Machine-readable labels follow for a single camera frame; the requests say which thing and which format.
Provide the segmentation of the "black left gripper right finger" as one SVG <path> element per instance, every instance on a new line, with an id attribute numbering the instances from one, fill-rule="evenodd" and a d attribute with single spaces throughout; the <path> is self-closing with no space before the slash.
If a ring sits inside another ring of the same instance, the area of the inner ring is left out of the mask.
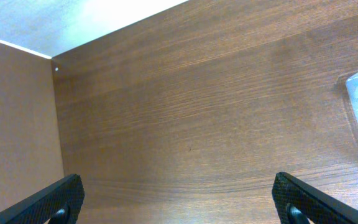
<path id="1" fill-rule="evenodd" d="M 281 223 L 358 224 L 358 210 L 286 172 L 276 174 L 272 197 Z"/>

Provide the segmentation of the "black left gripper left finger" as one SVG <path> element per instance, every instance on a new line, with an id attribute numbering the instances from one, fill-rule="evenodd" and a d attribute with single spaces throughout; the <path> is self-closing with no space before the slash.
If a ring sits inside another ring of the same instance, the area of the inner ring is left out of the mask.
<path id="1" fill-rule="evenodd" d="M 85 199 L 78 174 L 70 174 L 0 212 L 0 224 L 75 224 Z"/>

